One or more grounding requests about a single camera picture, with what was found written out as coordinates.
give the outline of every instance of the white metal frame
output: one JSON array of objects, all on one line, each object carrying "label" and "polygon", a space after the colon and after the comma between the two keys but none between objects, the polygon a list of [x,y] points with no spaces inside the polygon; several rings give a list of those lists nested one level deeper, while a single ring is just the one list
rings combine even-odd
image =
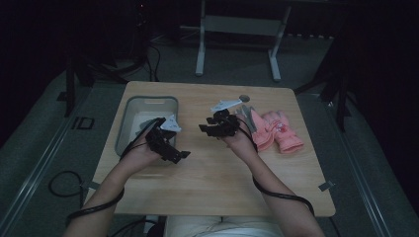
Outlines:
[{"label": "white metal frame", "polygon": [[277,53],[291,12],[290,6],[287,7],[283,19],[279,21],[206,15],[206,0],[202,0],[201,4],[200,48],[195,72],[197,76],[204,75],[206,32],[224,32],[276,37],[274,46],[268,50],[268,56],[274,81],[281,80]]}]

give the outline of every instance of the person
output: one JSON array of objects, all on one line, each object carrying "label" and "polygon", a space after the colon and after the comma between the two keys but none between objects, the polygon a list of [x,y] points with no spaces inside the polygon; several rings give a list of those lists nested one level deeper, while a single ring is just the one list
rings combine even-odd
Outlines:
[{"label": "person", "polygon": [[[234,136],[221,137],[234,154],[249,168],[253,178],[265,190],[286,195],[294,195],[265,164],[254,149],[252,142],[244,131],[248,131],[243,117],[237,115],[240,127]],[[135,147],[108,174],[100,188],[84,204],[82,209],[109,202],[117,197],[124,188],[129,177],[140,172],[160,155],[151,151],[145,142],[145,134],[132,146]],[[210,217],[203,216],[168,216],[166,236],[324,236],[323,231],[307,206],[296,200],[267,196],[263,199],[273,218],[260,217]],[[73,219],[67,226],[63,236],[106,236],[115,212],[116,204],[101,211],[83,215]],[[241,218],[238,225],[231,225],[235,219]]]}]

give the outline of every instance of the wooden table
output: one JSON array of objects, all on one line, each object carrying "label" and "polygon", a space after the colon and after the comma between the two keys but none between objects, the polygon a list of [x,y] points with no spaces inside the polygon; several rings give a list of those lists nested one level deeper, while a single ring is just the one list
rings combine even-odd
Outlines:
[{"label": "wooden table", "polygon": [[152,165],[137,173],[126,184],[126,194],[117,213],[153,215],[269,215],[261,194],[252,183],[251,173],[222,141],[208,137],[199,129],[212,116],[210,107],[219,100],[236,100],[248,95],[261,115],[283,110],[291,127],[304,141],[294,154],[281,154],[278,144],[260,152],[262,159],[297,195],[307,198],[317,216],[331,216],[335,207],[325,183],[307,128],[290,89],[204,84],[130,82],[126,86],[114,123],[104,147],[93,181],[101,183],[118,163],[115,144],[126,101],[134,96],[173,96],[179,101],[176,148],[191,151],[178,164]]}]

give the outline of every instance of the person's right arm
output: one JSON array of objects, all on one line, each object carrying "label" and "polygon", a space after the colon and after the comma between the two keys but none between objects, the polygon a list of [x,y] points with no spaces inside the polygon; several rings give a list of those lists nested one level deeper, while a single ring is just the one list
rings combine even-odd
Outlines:
[{"label": "person's right arm", "polygon": [[[254,150],[249,138],[238,131],[234,136],[223,137],[230,149],[247,165],[254,179],[265,190],[285,195],[295,195],[266,165]],[[262,194],[267,206],[278,219],[285,236],[324,236],[323,231],[307,206],[297,200],[270,197]]]}]

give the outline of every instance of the human arm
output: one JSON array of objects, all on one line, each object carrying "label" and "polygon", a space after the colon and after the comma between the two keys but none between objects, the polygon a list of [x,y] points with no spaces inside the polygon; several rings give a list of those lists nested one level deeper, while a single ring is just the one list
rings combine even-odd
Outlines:
[{"label": "human arm", "polygon": [[[140,138],[133,147],[144,142],[145,139]],[[123,190],[130,176],[144,169],[160,157],[160,155],[151,151],[146,144],[131,149],[112,169],[100,188],[95,191],[82,209],[101,205],[115,199]],[[114,204],[104,210],[73,219],[63,236],[107,236],[116,207],[117,205]]]},{"label": "human arm", "polygon": [[[294,196],[295,193],[271,171],[253,148],[252,142],[243,133],[248,132],[246,125],[241,122],[240,127],[244,131],[239,130],[234,136],[226,136],[222,140],[247,165],[261,187],[273,193]],[[314,216],[304,203],[297,200],[270,197],[265,194],[262,194],[262,196],[278,220],[285,236],[324,236]]]}]

